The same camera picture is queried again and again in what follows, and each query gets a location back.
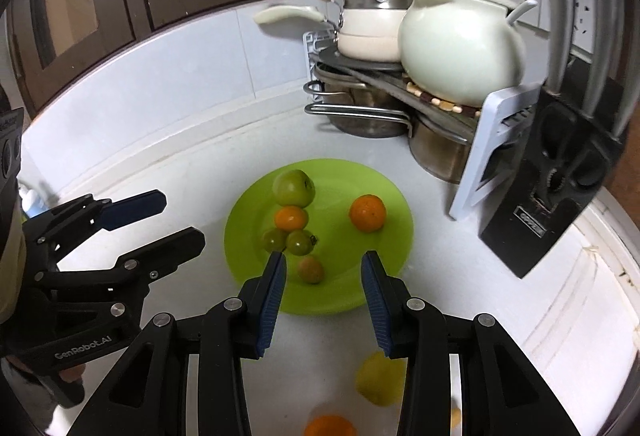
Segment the white pan lower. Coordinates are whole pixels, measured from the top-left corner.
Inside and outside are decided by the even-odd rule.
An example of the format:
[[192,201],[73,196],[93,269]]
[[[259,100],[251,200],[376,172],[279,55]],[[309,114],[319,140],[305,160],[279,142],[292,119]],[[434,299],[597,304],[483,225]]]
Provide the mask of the white pan lower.
[[327,24],[336,35],[338,51],[348,58],[371,62],[399,62],[398,34],[405,9],[346,9],[339,26],[313,6],[276,5],[254,14],[260,26],[301,18]]

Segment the black knife block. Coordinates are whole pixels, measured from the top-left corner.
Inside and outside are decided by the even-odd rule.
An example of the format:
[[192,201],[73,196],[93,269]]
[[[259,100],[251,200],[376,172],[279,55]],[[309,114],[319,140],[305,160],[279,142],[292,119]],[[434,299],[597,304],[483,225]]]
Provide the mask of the black knife block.
[[553,248],[613,173],[628,130],[616,130],[623,87],[610,78],[590,118],[582,97],[591,64],[572,58],[558,96],[540,92],[518,171],[480,233],[518,278]]

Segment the green plate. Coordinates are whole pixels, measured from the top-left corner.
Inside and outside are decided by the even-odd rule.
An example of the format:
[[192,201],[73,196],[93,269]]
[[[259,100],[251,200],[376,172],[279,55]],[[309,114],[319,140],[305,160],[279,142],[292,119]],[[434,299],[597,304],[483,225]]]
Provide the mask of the green plate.
[[[394,183],[371,167],[337,159],[315,159],[285,165],[265,174],[244,190],[224,227],[224,255],[237,282],[259,276],[268,252],[262,235],[274,227],[278,204],[272,184],[288,170],[302,170],[316,186],[308,208],[307,230],[316,237],[311,255],[324,269],[318,284],[303,282],[297,274],[299,257],[285,254],[288,278],[281,303],[287,314],[333,315],[364,304],[360,260],[375,251],[386,271],[397,276],[408,260],[413,242],[413,218],[405,197]],[[366,234],[350,221],[352,202],[365,194],[380,198],[386,207],[383,227]]]

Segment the white ceramic pot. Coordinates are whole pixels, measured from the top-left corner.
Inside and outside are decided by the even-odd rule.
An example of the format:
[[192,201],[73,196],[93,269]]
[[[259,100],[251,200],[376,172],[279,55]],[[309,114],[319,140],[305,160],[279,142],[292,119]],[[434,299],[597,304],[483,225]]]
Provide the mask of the white ceramic pot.
[[525,45],[516,22],[536,0],[412,0],[398,32],[400,62],[420,89],[480,108],[521,83]]

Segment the small green fruit on plate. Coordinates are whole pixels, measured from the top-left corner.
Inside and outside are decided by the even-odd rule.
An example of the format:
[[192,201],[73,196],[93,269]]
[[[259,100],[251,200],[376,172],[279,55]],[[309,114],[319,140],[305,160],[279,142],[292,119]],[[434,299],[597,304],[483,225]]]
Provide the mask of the small green fruit on plate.
[[306,256],[314,250],[317,242],[317,238],[311,232],[299,229],[288,234],[285,247],[293,255]]

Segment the large orange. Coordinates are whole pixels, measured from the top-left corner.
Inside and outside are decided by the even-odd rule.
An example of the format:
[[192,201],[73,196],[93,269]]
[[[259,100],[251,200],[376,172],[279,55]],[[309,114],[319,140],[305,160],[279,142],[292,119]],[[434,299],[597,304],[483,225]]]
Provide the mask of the large orange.
[[358,196],[350,206],[349,219],[359,231],[365,234],[382,229],[386,222],[384,202],[374,194]]

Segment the small tan fruit far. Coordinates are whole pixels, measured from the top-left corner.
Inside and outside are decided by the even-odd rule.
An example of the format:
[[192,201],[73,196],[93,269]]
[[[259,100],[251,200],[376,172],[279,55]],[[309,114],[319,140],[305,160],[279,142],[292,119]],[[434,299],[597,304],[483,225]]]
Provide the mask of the small tan fruit far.
[[450,430],[453,430],[461,423],[461,410],[454,407],[450,411]]

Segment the grey white dish rack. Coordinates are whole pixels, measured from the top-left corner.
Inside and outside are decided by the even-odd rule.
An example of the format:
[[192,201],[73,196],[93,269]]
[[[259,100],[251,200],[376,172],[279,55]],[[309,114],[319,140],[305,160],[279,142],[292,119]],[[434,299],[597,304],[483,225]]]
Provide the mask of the grey white dish rack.
[[382,89],[403,102],[409,108],[409,133],[412,119],[423,114],[437,125],[473,137],[461,182],[451,184],[454,186],[448,206],[451,218],[464,219],[518,168],[524,138],[533,123],[535,104],[540,93],[538,84],[524,84],[493,92],[480,108],[479,116],[466,116],[444,111],[431,104],[422,92],[408,83],[399,72],[399,66],[348,60],[341,56],[329,31],[305,33],[303,45],[308,64],[308,82],[314,75],[314,66],[322,62],[338,72]]

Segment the large green apple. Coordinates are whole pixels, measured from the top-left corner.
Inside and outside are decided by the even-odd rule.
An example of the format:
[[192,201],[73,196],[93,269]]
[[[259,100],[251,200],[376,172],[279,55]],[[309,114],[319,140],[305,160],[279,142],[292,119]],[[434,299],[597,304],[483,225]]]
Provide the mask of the large green apple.
[[282,206],[306,208],[316,196],[316,188],[302,170],[288,170],[279,174],[272,184],[273,196]]

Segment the tan round fruit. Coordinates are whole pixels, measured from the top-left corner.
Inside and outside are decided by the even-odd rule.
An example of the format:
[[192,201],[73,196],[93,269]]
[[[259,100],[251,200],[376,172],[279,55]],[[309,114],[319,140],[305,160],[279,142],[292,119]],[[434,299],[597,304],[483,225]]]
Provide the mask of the tan round fruit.
[[324,268],[318,258],[305,256],[298,262],[297,274],[303,282],[319,284],[324,279]]

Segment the steel pot right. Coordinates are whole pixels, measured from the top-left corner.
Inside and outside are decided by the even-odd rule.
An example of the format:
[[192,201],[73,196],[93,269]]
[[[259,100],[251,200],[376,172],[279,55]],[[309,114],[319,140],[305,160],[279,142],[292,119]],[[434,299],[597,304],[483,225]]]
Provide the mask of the steel pot right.
[[418,114],[412,119],[408,138],[411,154],[420,167],[444,182],[461,182],[472,136],[448,130]]

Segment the small orange on plate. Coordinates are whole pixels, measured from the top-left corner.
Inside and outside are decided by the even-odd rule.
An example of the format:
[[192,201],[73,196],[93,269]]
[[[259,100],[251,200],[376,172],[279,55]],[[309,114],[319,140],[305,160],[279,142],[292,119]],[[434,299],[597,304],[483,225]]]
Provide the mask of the small orange on plate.
[[303,230],[307,226],[308,220],[308,213],[295,205],[284,206],[273,215],[274,226],[285,232]]

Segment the yellow apple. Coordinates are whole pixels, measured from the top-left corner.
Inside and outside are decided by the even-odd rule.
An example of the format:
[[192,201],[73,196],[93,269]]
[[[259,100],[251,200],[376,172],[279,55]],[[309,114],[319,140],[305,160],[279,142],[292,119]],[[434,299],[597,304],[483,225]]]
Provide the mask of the yellow apple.
[[404,394],[407,360],[387,358],[374,352],[358,369],[355,388],[364,399],[378,407],[397,404]]

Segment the small green persimmon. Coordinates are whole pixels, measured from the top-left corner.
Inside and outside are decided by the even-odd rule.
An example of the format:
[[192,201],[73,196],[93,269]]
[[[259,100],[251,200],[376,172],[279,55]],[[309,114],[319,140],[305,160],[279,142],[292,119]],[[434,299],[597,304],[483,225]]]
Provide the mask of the small green persimmon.
[[260,238],[262,248],[269,253],[284,252],[288,233],[284,230],[273,228],[265,231]]

